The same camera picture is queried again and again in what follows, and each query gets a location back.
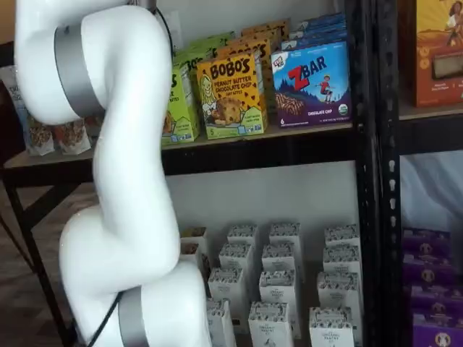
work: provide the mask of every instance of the bobo's oat bar box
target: bobo's oat bar box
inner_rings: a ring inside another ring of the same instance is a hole
[[[162,145],[193,142],[200,133],[188,66],[175,64],[172,67],[172,84],[167,115],[162,129]]]
[[[201,61],[197,81],[208,139],[264,133],[268,120],[259,52]]]
[[[273,83],[280,126],[350,121],[348,63],[344,41],[273,53]]]

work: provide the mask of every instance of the white robotic arm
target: white robotic arm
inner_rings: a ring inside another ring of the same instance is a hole
[[[87,343],[127,291],[95,346],[209,346],[203,280],[178,262],[161,164],[169,44],[149,11],[124,3],[17,0],[17,78],[31,114],[63,124],[106,110],[93,161],[100,205],[64,228],[64,288]]]

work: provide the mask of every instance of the black metal shelving unit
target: black metal shelving unit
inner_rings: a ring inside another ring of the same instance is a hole
[[[379,51],[385,58],[381,66],[386,64],[388,68],[384,67],[384,71],[389,71],[389,74],[379,74],[380,89],[389,90],[392,94],[396,93],[396,90],[390,90],[389,80],[390,74],[395,73],[396,76],[395,58],[392,64],[389,64],[391,51],[396,52],[395,41],[391,39],[391,35],[395,32],[390,33],[388,27],[393,24],[394,2],[395,0],[385,1],[391,8],[386,5],[380,8],[371,0],[346,1],[353,113],[351,126],[333,126],[297,132],[276,130],[274,134],[262,137],[207,143],[199,141],[193,145],[164,150],[162,154],[167,175],[355,160],[364,273],[365,345],[369,347],[391,346],[391,344],[386,345],[384,338],[388,336],[390,333],[388,329],[396,321],[396,318],[392,319],[393,315],[385,316],[384,313],[391,313],[391,309],[388,308],[389,299],[393,300],[396,295],[394,291],[396,286],[389,283],[391,277],[388,277],[387,267],[390,265],[391,255],[399,240],[391,243],[384,236],[400,228],[400,218],[397,218],[394,227],[383,222],[388,214],[391,214],[391,209],[386,208],[387,204],[384,200],[381,202],[381,197],[396,197],[398,190],[385,194],[381,187],[385,186],[385,182],[389,182],[390,176],[397,179],[399,165],[397,162],[395,171],[389,172],[388,176],[381,168],[384,167],[384,163],[388,163],[388,160],[397,159],[396,146],[386,145],[390,144],[391,136],[394,139],[396,130],[389,127],[390,132],[384,131],[385,125],[389,124],[389,119],[397,118],[397,106],[393,103],[392,109],[387,108],[387,112],[384,113],[384,100],[380,99],[377,103],[378,64],[374,55],[376,35],[378,37],[385,35],[386,41],[382,46],[380,45]],[[376,32],[372,31],[374,25],[378,26]],[[0,46],[0,56],[2,56],[0,64],[11,64],[12,54],[12,44]],[[63,346],[70,346],[75,339],[75,332],[67,327],[62,318],[35,244],[32,229],[79,184],[92,181],[92,153],[68,160],[55,158],[53,155],[47,158],[25,159],[23,156],[22,159],[16,158],[16,161],[13,159],[2,168],[1,175]],[[45,185],[53,187],[36,203],[24,209],[17,195],[17,189]],[[391,339],[390,341],[396,341],[395,336]]]

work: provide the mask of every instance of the purple package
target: purple package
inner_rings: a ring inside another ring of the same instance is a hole
[[[456,271],[448,258],[423,254],[404,254],[404,285],[455,285]]]
[[[412,286],[411,308],[463,316],[463,286]]]
[[[463,318],[413,314],[413,347],[463,346]]]
[[[450,257],[450,233],[418,228],[404,228],[402,248],[409,253]]]

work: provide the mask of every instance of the green snack box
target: green snack box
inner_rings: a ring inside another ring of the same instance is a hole
[[[167,115],[161,145],[193,142],[200,133],[200,122],[192,94],[188,66],[174,64]]]

